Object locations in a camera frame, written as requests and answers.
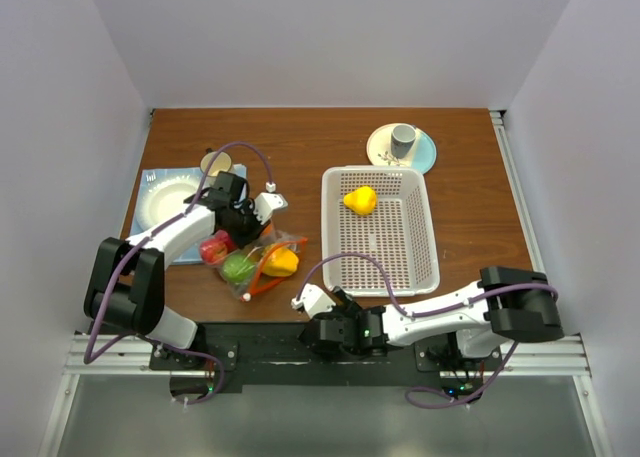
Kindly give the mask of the green fake apple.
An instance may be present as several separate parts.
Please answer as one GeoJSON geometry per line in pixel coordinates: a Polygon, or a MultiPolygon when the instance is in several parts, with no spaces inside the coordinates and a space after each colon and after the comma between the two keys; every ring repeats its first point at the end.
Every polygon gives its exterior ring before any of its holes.
{"type": "Polygon", "coordinates": [[[228,283],[239,285],[251,278],[255,267],[255,262],[245,254],[231,253],[222,263],[220,274],[228,283]]]}

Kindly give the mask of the clear zip top bag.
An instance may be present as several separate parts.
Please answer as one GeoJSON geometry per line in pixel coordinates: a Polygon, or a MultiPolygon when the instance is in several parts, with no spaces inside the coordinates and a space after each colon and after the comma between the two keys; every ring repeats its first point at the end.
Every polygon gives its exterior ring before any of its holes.
{"type": "Polygon", "coordinates": [[[229,287],[231,293],[235,298],[242,302],[250,302],[253,297],[276,287],[277,285],[291,278],[297,273],[296,272],[290,277],[269,277],[262,274],[261,263],[267,249],[271,246],[289,247],[298,255],[300,266],[302,255],[305,251],[307,243],[308,239],[306,237],[293,235],[281,230],[277,230],[273,224],[269,224],[267,229],[255,242],[247,245],[242,249],[237,248],[234,252],[232,252],[245,254],[255,262],[256,267],[250,279],[247,279],[245,282],[239,285],[228,283],[220,274],[220,267],[222,266],[222,264],[217,266],[207,266],[214,269],[219,278],[229,287]]]}

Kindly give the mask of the yellow fake bell pepper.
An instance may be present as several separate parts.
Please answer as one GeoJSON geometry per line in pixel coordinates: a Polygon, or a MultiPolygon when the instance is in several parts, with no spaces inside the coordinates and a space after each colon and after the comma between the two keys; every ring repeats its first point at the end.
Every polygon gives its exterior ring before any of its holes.
{"type": "Polygon", "coordinates": [[[370,215],[377,205],[377,194],[370,186],[361,186],[343,197],[346,208],[357,215],[370,215]]]}

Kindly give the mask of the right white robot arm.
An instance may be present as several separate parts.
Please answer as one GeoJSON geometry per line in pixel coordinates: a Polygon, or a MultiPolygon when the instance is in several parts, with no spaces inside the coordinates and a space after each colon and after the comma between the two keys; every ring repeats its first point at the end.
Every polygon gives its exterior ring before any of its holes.
{"type": "Polygon", "coordinates": [[[291,306],[309,317],[299,340],[321,356],[384,355],[451,334],[446,359],[466,370],[506,341],[562,339],[557,298],[544,273],[492,266],[454,292],[411,304],[364,308],[340,288],[327,293],[307,283],[291,306]]]}

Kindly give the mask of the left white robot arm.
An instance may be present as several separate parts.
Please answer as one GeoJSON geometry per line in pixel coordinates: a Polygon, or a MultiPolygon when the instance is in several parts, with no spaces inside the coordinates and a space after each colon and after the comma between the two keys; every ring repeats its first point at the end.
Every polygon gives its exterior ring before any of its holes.
{"type": "Polygon", "coordinates": [[[185,369],[200,367],[209,357],[205,331],[166,305],[166,269],[218,230],[225,231],[236,247],[245,247],[260,237],[276,211],[287,206],[275,183],[268,182],[264,192],[251,198],[244,178],[221,172],[211,187],[200,184],[167,221],[125,240],[103,240],[84,300],[84,313],[93,320],[84,362],[94,362],[121,339],[95,348],[106,323],[166,349],[185,369]]]}

